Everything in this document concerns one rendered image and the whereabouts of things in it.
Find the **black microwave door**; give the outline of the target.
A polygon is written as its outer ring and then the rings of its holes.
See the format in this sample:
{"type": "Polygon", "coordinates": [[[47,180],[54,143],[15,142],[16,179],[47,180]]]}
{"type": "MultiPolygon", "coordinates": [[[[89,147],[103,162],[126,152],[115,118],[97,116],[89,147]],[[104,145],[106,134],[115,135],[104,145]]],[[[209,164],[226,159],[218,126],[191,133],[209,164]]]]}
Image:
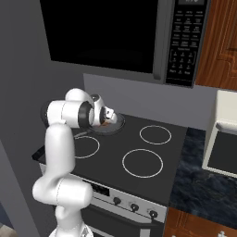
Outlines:
{"type": "Polygon", "coordinates": [[[40,0],[54,61],[150,73],[158,0],[40,0]]]}

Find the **brown wooden wall cupboard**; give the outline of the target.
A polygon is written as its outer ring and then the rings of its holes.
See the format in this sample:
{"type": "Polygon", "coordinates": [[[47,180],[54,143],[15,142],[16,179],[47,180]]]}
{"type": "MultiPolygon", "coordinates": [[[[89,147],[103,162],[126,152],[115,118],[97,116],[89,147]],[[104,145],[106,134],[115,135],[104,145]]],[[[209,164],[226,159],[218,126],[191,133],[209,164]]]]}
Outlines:
{"type": "Polygon", "coordinates": [[[195,84],[237,91],[237,0],[211,0],[195,84]]]}

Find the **white toaster oven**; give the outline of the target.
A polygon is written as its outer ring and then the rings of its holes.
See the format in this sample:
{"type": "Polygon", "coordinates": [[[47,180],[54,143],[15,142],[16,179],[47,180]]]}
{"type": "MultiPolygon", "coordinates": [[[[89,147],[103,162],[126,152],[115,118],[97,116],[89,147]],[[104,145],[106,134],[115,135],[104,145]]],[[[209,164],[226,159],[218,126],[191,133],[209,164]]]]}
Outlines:
{"type": "Polygon", "coordinates": [[[217,91],[202,168],[237,179],[237,93],[217,91]]]}

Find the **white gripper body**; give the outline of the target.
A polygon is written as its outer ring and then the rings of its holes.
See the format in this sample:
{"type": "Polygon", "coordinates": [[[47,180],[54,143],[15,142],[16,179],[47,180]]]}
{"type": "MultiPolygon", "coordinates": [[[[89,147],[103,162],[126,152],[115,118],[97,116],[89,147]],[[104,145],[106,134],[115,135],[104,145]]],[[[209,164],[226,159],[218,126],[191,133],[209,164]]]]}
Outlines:
{"type": "Polygon", "coordinates": [[[106,108],[106,121],[112,124],[115,124],[118,121],[118,117],[114,109],[108,107],[106,108]]]}

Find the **silver oven front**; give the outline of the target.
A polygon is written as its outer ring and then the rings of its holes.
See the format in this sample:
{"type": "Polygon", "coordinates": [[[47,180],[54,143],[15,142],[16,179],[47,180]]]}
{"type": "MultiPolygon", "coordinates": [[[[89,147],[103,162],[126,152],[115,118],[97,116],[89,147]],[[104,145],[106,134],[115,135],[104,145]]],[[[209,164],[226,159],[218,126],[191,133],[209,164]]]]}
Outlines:
{"type": "Polygon", "coordinates": [[[94,232],[104,237],[163,237],[170,189],[167,187],[166,170],[162,162],[124,164],[121,160],[95,163],[79,160],[69,176],[92,186],[94,197],[90,206],[97,206],[139,222],[158,221],[164,224],[161,229],[125,225],[101,229],[84,218],[94,232]],[[117,206],[113,202],[115,197],[121,200],[117,206]],[[136,212],[131,211],[132,203],[139,206],[136,212]],[[150,210],[157,212],[156,218],[150,217],[150,210]]]}

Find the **black and grey microwave oven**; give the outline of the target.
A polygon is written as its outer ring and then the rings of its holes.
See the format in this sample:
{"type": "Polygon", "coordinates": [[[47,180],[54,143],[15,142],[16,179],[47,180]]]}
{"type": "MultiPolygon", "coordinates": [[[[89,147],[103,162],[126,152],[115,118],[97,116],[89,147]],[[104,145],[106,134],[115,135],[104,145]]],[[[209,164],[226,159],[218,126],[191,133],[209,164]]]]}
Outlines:
{"type": "Polygon", "coordinates": [[[211,0],[158,0],[153,71],[78,65],[85,73],[192,88],[211,0]]]}

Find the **dark grey frying pan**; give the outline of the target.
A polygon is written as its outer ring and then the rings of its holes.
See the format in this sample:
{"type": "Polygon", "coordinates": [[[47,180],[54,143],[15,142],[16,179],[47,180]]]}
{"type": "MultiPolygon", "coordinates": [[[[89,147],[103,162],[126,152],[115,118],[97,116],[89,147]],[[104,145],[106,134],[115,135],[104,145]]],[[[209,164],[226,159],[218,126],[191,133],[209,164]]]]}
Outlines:
{"type": "Polygon", "coordinates": [[[97,135],[112,135],[122,130],[125,125],[125,118],[121,114],[117,114],[118,121],[115,124],[108,123],[107,125],[92,127],[87,129],[73,129],[72,133],[74,137],[82,137],[88,134],[97,135]]]}

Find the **black stove hob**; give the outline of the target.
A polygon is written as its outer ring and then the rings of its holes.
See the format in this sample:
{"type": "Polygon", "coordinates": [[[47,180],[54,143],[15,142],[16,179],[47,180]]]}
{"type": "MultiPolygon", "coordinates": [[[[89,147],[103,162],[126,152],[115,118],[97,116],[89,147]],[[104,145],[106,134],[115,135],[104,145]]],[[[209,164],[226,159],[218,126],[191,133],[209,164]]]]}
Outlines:
{"type": "Polygon", "coordinates": [[[105,196],[114,191],[165,206],[168,203],[185,127],[126,115],[118,131],[74,129],[72,173],[105,196]]]}

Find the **brown wooden base cupboard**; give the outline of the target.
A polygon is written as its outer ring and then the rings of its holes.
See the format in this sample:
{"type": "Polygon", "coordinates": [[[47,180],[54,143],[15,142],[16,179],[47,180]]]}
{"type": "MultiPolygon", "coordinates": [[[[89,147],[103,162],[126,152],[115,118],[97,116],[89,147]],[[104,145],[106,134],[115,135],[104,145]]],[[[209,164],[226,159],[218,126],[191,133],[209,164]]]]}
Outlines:
{"type": "Polygon", "coordinates": [[[163,237],[237,237],[237,230],[170,207],[163,237]]]}

